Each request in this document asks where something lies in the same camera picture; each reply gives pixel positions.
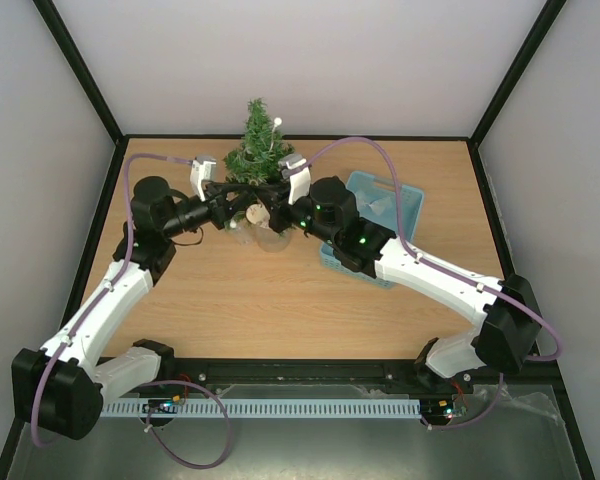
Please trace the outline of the wooden heart ornament red bow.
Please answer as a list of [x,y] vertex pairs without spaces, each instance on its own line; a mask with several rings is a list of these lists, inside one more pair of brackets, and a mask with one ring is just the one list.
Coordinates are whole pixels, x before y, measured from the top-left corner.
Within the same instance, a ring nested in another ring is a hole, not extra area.
[[246,209],[246,219],[254,226],[268,228],[270,213],[261,203],[254,203]]

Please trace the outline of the small green christmas tree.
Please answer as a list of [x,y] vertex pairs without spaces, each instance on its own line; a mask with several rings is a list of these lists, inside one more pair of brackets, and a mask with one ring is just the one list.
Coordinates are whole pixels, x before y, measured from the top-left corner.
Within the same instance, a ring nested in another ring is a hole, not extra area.
[[[295,153],[295,148],[284,140],[280,131],[282,120],[270,115],[262,98],[249,100],[247,110],[248,117],[239,146],[223,159],[226,181],[249,184],[256,188],[261,184],[288,182],[282,177],[278,161]],[[257,226],[252,225],[246,217],[235,217],[233,220],[245,222],[255,234]]]

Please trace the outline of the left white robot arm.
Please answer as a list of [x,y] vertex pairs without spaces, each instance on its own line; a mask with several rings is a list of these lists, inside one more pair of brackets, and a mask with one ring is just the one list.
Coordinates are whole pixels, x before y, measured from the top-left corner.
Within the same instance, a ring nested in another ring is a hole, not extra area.
[[22,349],[11,365],[17,418],[79,440],[102,409],[128,392],[173,376],[173,348],[141,339],[124,354],[100,360],[104,347],[136,304],[165,274],[175,237],[211,223],[223,228],[249,201],[239,184],[210,182],[188,197],[158,176],[124,187],[127,220],[113,260],[94,292],[42,347]]

